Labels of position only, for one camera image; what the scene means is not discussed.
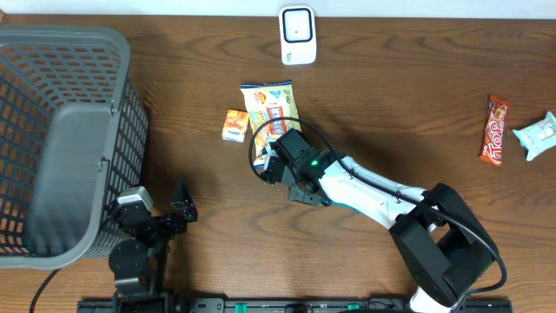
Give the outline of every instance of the basket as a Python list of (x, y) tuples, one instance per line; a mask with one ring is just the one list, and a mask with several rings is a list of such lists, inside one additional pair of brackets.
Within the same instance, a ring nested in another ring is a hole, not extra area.
[(0, 268), (57, 269), (128, 238), (100, 225), (141, 177), (129, 59), (111, 29), (0, 26)]

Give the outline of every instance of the small orange box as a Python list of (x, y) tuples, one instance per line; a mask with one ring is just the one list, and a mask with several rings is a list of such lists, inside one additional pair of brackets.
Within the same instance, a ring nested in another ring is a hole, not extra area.
[(248, 123), (249, 114), (247, 112), (228, 110), (222, 130), (222, 139), (243, 143), (247, 134)]

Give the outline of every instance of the snack bag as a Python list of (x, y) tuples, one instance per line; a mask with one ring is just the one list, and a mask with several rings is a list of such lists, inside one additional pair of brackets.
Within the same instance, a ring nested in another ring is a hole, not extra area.
[[(243, 84), (242, 93), (245, 97), (245, 107), (249, 113), (249, 121), (253, 132), (262, 123), (276, 117), (299, 117), (295, 106), (292, 81), (283, 83)], [(263, 152), (268, 143), (275, 141), (289, 129), (301, 131), (299, 123), (294, 121), (278, 121), (271, 123), (259, 132), (255, 139), (256, 168), (262, 167), (267, 160)]]
[(527, 161), (556, 145), (556, 119), (551, 112), (546, 113), (544, 120), (525, 127), (523, 130), (514, 130), (513, 133), (520, 143), (527, 149)]
[(247, 112), (228, 110), (222, 129), (222, 139), (243, 143), (245, 134), (247, 134), (248, 123), (249, 115)]
[(504, 122), (510, 103), (495, 96), (490, 96), (488, 103), (488, 122), (485, 127), (485, 139), (479, 159), (496, 166), (502, 165), (502, 136)]

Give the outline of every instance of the white background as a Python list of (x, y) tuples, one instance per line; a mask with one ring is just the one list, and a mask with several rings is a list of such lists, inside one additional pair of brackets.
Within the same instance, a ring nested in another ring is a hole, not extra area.
[(292, 4), (308, 4), (320, 17), (556, 17), (556, 0), (0, 0), (0, 9), (9, 14), (275, 17)]

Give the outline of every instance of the wood grain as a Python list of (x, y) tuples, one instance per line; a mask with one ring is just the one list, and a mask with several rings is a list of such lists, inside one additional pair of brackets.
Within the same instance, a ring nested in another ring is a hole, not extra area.
[[(300, 116), (355, 159), (401, 183), (453, 186), (500, 247), (515, 312), (556, 306), (556, 150), (533, 162), (510, 131), (502, 168), (477, 158), (489, 94), (506, 126), (556, 110), (556, 22), (319, 18), (317, 62), (280, 61), (277, 18), (7, 16), (6, 23), (102, 25), (132, 50), (149, 109), (144, 185), (160, 211), (189, 180), (200, 220), (172, 243), (166, 284), (230, 297), (369, 296), (414, 291), (387, 231), (351, 210), (287, 201), (250, 172), (247, 144), (221, 140), (241, 83), (294, 81)], [(48, 275), (0, 271), (2, 312), (22, 312)], [(477, 285), (494, 283), (493, 266)], [(62, 270), (37, 312), (73, 312), (114, 292), (106, 260)]]

